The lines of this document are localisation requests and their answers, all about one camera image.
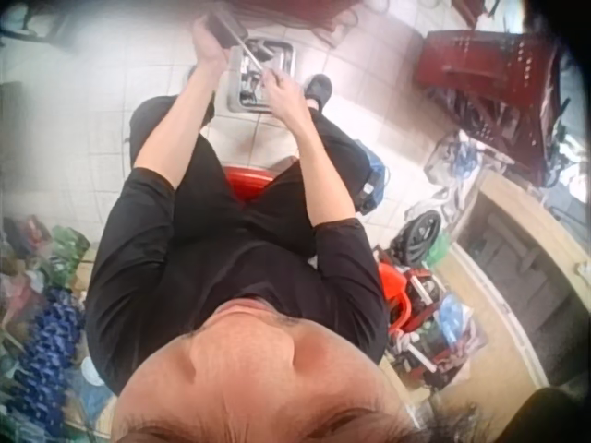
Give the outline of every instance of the black shirt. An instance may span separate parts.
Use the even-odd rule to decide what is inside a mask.
[[[86,302],[90,355],[119,394],[167,342],[197,329],[222,303],[256,295],[290,317],[316,321],[374,362],[388,318],[378,268],[357,219],[315,230],[318,270],[300,256],[236,230],[175,245],[175,191],[134,169],[106,223]]]

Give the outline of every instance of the leg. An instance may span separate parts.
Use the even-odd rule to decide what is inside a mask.
[[[151,131],[166,116],[176,97],[155,97],[142,103],[131,117],[129,151],[135,162]],[[213,117],[213,105],[204,125]],[[175,195],[175,243],[196,240],[203,235],[242,223],[241,205],[236,200],[211,144],[201,135],[195,145],[185,178]]]
[[[324,115],[314,109],[310,112],[332,164],[354,198],[371,174],[367,155]],[[299,162],[273,180],[248,206],[247,218],[249,228],[263,238],[306,258],[316,255]]]

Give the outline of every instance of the tiled floor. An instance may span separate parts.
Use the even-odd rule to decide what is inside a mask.
[[[252,32],[294,43],[299,81],[329,75],[335,95],[325,114],[389,166],[386,198],[363,218],[372,244],[388,243],[404,225],[404,211],[433,192],[422,166],[451,124],[423,100],[412,73],[422,35],[465,29],[449,3],[427,9],[417,0],[392,0],[383,16],[356,6],[359,26],[332,50],[309,30]],[[124,140],[133,110],[150,97],[177,94],[196,61],[186,18],[166,8],[151,11],[151,18],[135,12],[114,7],[86,18],[70,52],[6,41],[2,81],[21,82],[27,100],[25,139],[10,154],[18,158],[8,172],[14,179],[6,186],[5,214],[36,213],[50,226],[100,239],[129,173]],[[226,85],[223,78],[217,116],[204,129],[222,162],[272,168],[296,153],[293,137],[272,117],[230,113]]]

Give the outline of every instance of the man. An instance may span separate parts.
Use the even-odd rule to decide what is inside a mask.
[[[314,77],[304,95],[265,73],[300,161],[243,206],[199,134],[226,52],[203,21],[193,36],[184,91],[131,119],[133,170],[90,283],[90,354],[119,396],[114,438],[357,441],[407,427],[376,366],[387,311],[351,199],[368,160],[322,115],[330,81]]]

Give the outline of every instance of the metal tool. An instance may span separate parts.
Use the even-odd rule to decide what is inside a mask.
[[[263,72],[264,69],[263,69],[262,65],[260,64],[259,59],[257,57],[255,57],[255,55],[252,52],[250,52],[247,44],[244,43],[244,41],[238,36],[238,34],[235,33],[235,31],[232,29],[232,27],[229,26],[222,17],[218,16],[218,19],[225,26],[225,28],[228,30],[228,32],[230,32],[230,34],[232,34],[232,37],[235,38],[236,42],[240,45],[242,50],[245,52],[245,54],[248,56],[248,58],[252,61],[253,65],[260,72]]]

